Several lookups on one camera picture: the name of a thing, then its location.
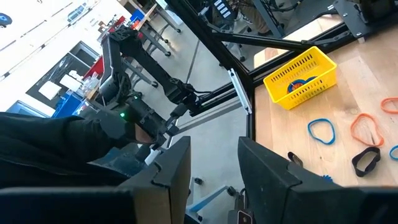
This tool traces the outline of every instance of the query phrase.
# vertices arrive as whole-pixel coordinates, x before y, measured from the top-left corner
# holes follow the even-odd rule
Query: wooden table
[[[290,37],[309,39],[324,31],[325,23],[319,20],[306,26],[306,32],[298,30]],[[342,186],[350,185],[397,185],[398,162],[389,157],[390,149],[398,144],[398,114],[387,114],[380,109],[383,98],[398,95],[398,27],[384,30],[368,39],[348,44],[328,56],[338,64],[337,85],[286,111],[273,104],[264,86],[256,88],[256,137],[257,142],[287,158],[289,151],[303,160],[304,168],[318,174],[330,175]],[[255,67],[276,55],[279,50],[265,49],[254,57]],[[398,104],[390,103],[397,109]],[[360,113],[376,117],[385,143],[380,147],[381,160],[374,171],[365,177],[357,177],[351,164],[352,158],[367,146],[354,140],[350,124]],[[335,127],[336,141],[327,146],[312,139],[307,124],[317,118],[328,118]],[[329,140],[331,131],[327,124],[316,124],[313,132]],[[356,132],[367,141],[377,142],[371,122],[361,121]],[[364,168],[373,157],[364,158]]]

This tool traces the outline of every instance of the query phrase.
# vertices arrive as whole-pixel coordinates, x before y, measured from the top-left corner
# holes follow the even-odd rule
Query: plastic basket
[[[311,47],[269,76],[264,84],[274,103],[290,110],[336,84],[336,63],[317,47]],[[289,93],[295,80],[308,80]]]

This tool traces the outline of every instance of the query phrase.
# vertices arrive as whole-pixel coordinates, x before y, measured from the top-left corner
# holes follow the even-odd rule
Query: gray floor
[[[151,24],[157,30],[160,30],[165,22],[161,17],[156,17]],[[186,25],[181,25],[180,28],[181,34],[176,33],[171,27],[163,33],[163,36],[169,39],[170,43],[168,45],[162,44],[170,49],[172,56],[168,58],[159,50],[155,50],[152,56],[172,77],[186,81],[198,38]],[[244,55],[247,57],[245,65],[248,68],[252,69],[252,58],[261,49],[251,46],[243,47]],[[199,43],[189,82],[197,90],[208,91],[230,82],[230,79],[227,71],[219,66],[218,61],[210,51],[202,43]],[[162,87],[155,89],[144,82],[139,82],[136,90],[143,92],[143,100],[165,119],[176,107],[165,97]],[[186,114],[179,119],[178,123],[183,124],[190,120],[191,117]],[[238,108],[174,137],[173,142],[181,136],[191,136],[192,176],[200,177],[205,181],[204,185],[195,186],[195,198],[200,198],[224,184],[232,185],[239,190],[243,188],[237,157],[237,145],[238,137],[245,134],[246,115],[242,108]],[[205,207],[200,214],[204,218],[204,223],[224,224],[228,210],[233,209],[233,205],[233,198],[227,193],[223,193],[209,206]]]

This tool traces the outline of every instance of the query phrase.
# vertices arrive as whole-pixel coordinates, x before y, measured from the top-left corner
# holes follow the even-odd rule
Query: metal bracket
[[[376,22],[365,24],[362,15],[355,7],[355,3],[345,0],[336,0],[333,5],[338,14],[344,20],[349,31],[351,31],[353,36],[356,38],[361,38],[370,33],[375,33],[383,27],[398,21],[398,12],[392,12],[390,15]]]
[[[251,114],[252,113],[252,107],[248,98],[248,95],[244,91],[242,87],[242,83],[238,76],[236,75],[235,71],[233,68],[228,70],[228,75],[231,78],[232,84],[234,85],[235,91],[238,94],[239,101],[241,102],[246,114]]]

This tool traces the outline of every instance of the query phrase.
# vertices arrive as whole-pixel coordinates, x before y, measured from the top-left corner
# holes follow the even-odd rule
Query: black cable
[[[213,93],[212,91],[196,91],[196,90],[193,90],[193,92],[194,93],[199,93],[199,94],[202,94],[202,93],[212,94]]]

